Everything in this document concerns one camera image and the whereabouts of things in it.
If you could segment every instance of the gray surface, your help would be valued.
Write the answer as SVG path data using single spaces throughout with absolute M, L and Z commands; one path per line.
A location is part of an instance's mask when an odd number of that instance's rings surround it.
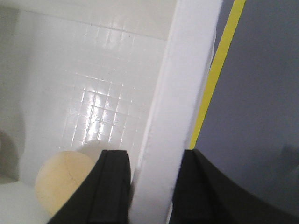
M 236 183 L 297 216 L 298 43 L 298 0 L 248 0 L 196 145 Z

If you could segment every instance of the white panel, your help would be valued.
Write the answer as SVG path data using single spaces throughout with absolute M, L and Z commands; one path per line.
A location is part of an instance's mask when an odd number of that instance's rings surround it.
M 166 223 L 183 150 L 189 147 L 194 113 L 203 94 L 221 3 L 178 3 L 133 179 L 131 224 Z
M 0 0 L 0 5 L 167 39 L 176 0 Z

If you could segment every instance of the yellow tape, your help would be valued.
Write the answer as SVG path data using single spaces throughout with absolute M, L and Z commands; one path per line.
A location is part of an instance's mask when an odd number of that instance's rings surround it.
M 204 95 L 201 101 L 201 105 L 199 108 L 199 113 L 197 116 L 197 120 L 195 123 L 195 128 L 192 134 L 191 143 L 190 143 L 190 149 L 195 147 L 197 138 L 199 136 L 202 123 L 205 119 L 207 109 L 209 107 L 209 104 L 212 99 L 212 95 L 214 93 L 214 89 L 216 87 L 219 75 L 221 73 L 221 69 L 223 67 L 225 58 L 228 53 L 229 46 L 232 42 L 235 29 L 238 25 L 240 16 L 242 14 L 242 10 L 244 8 L 246 0 L 235 0 L 232 6 L 232 9 L 230 11 L 228 21 L 225 25 L 221 41 L 219 43 L 219 46 L 217 48 L 214 60 L 212 62 L 212 66 L 208 75 L 208 79 L 206 82 L 206 87 L 204 90 Z

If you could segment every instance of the white ball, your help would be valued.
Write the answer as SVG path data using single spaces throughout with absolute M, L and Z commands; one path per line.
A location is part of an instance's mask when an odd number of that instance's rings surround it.
M 35 184 L 37 198 L 53 216 L 81 185 L 94 166 L 87 155 L 74 151 L 56 154 L 41 167 Z

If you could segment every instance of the black plastic part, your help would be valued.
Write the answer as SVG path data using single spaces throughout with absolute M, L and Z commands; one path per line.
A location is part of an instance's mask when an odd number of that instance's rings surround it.
M 299 219 L 250 194 L 216 168 L 199 150 L 194 149 L 212 194 L 239 224 L 298 224 Z
M 214 214 L 193 151 L 185 150 L 173 195 L 172 219 L 178 223 L 212 223 Z
M 48 224 L 126 224 L 130 172 L 126 151 L 103 150 L 88 177 Z

